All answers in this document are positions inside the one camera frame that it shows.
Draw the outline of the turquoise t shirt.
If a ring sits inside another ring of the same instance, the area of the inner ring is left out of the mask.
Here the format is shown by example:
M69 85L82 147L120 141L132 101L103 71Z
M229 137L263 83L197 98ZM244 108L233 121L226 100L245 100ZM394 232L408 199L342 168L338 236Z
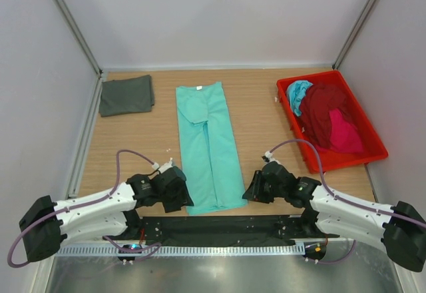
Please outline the turquoise t shirt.
M242 208L248 201L221 82L177 87L182 170L194 203L190 215Z

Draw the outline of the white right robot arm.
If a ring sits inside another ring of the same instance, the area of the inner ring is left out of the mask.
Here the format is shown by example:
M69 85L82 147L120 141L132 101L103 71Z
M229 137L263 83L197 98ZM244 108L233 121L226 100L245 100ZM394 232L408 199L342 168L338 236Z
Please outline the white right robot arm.
M388 205L362 200L313 178L296 177L276 161L254 173L242 197L261 203L283 198L303 209L300 229L306 236L321 232L350 238L386 253L412 272L421 272L425 265L425 219L406 202Z

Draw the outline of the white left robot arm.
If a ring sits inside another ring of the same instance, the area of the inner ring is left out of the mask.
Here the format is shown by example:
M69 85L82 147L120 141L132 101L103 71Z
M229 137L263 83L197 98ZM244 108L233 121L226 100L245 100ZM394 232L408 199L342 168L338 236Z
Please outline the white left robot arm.
M54 202L37 199L19 221L28 262L38 262L75 242L108 237L132 240L141 231L138 208L161 203L166 213L193 206L186 177L166 163L152 174L135 174L108 190Z

